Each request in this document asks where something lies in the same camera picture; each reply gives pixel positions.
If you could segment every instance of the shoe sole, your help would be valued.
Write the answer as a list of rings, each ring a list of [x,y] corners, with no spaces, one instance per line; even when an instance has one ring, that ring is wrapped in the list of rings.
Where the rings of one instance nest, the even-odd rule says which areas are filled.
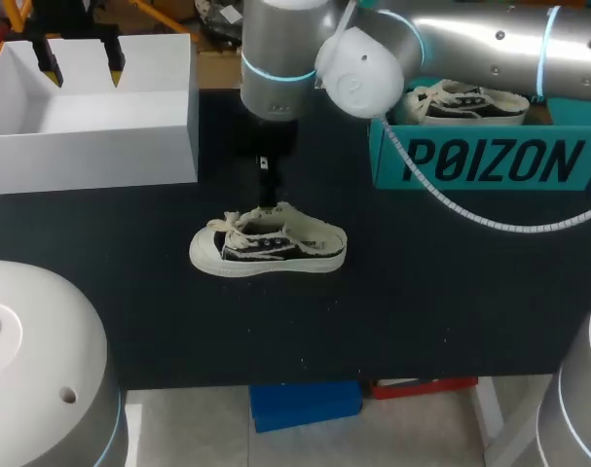
[[[332,272],[342,266],[345,262],[346,255],[347,246],[338,255],[331,258],[240,263],[220,260],[217,262],[204,253],[196,236],[194,236],[189,247],[191,263],[197,269],[220,277],[249,277],[250,275],[263,274],[265,272],[308,272],[322,274]]]

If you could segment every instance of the blue box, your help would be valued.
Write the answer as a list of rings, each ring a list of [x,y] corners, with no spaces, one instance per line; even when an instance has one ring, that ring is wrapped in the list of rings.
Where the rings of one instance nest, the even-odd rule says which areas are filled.
[[[591,102],[548,99],[545,105],[552,125],[397,125],[393,130],[439,190],[582,191],[591,179]],[[423,188],[379,120],[369,128],[369,151],[375,187]]]
[[[256,432],[356,415],[362,407],[357,382],[249,386]]]

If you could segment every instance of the black tabletop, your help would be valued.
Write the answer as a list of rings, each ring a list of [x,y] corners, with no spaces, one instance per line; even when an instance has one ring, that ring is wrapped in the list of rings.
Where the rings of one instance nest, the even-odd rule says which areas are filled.
[[[201,94],[201,182],[0,197],[0,259],[50,269],[98,311],[127,388],[553,372],[591,308],[591,222],[522,236],[470,224],[422,191],[371,186],[366,125],[319,94],[282,163],[283,198],[349,235],[325,275],[195,270],[193,234],[257,197],[234,147],[235,91]],[[451,192],[542,223],[584,193]]]

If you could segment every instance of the teal shoe box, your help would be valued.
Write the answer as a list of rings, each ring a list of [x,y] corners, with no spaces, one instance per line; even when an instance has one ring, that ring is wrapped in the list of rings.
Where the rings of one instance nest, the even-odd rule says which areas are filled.
[[[411,88],[436,81],[419,80]],[[535,105],[523,126],[392,128],[418,168],[439,190],[584,190],[591,179],[591,102],[532,101]],[[400,122],[401,111],[395,114]],[[372,121],[369,128],[369,151],[376,188],[423,188],[379,120]]]

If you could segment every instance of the sneaker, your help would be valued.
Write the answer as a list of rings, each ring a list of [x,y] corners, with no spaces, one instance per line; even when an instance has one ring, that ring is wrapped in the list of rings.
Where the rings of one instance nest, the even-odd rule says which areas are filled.
[[[246,277],[290,270],[330,272],[347,253],[342,229],[298,211],[287,202],[210,221],[196,233],[189,256],[193,265],[222,277]]]
[[[411,125],[515,126],[524,122],[529,100],[512,92],[442,80],[408,92],[405,107]]]

